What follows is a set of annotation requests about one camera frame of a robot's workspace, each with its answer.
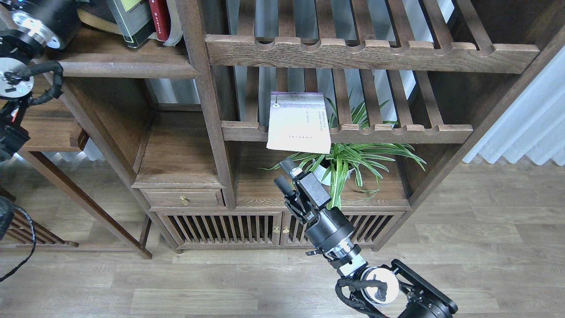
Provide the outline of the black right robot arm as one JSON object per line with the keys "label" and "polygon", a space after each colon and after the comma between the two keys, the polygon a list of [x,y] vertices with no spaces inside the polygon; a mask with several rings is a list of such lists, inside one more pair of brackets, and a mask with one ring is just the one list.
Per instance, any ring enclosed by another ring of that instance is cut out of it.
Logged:
{"label": "black right robot arm", "polygon": [[337,270],[340,278],[335,293],[339,300],[370,318],[381,318],[379,307],[393,302],[401,292],[407,296],[401,318],[451,318],[456,314],[456,302],[403,262],[394,259],[390,266],[369,266],[361,256],[361,247],[351,241],[354,226],[339,208],[328,208],[330,195],[315,175],[290,158],[280,166],[291,182],[280,176],[275,183],[313,244],[313,251],[306,254],[322,255]]}

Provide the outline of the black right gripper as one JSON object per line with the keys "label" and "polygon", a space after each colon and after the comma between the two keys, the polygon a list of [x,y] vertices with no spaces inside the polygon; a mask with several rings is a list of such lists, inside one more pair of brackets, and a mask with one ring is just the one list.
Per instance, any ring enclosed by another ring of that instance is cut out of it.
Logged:
{"label": "black right gripper", "polygon": [[304,172],[289,158],[280,166],[291,177],[294,189],[282,175],[274,183],[315,248],[306,255],[323,255],[331,265],[361,265],[361,248],[350,239],[354,226],[339,208],[326,208],[331,197],[315,175]]}

